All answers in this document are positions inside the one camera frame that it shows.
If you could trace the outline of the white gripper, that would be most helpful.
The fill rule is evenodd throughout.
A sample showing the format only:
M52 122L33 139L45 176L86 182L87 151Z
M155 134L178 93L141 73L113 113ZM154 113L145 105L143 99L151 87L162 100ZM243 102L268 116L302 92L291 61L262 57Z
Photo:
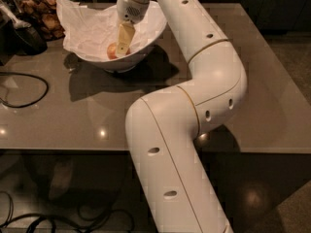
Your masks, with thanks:
M135 35L133 24L139 23L145 16L151 0L117 0L117 12L120 21L116 42L116 57L124 57L129 53Z

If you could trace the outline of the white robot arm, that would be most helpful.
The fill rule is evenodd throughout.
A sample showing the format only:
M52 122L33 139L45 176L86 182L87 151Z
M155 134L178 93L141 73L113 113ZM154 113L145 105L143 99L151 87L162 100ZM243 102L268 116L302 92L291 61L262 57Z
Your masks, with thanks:
M118 0L138 22L151 0ZM228 120L247 90L233 45L198 0L156 0L189 65L189 81L149 93L129 108L131 158L158 233L233 233L194 147Z

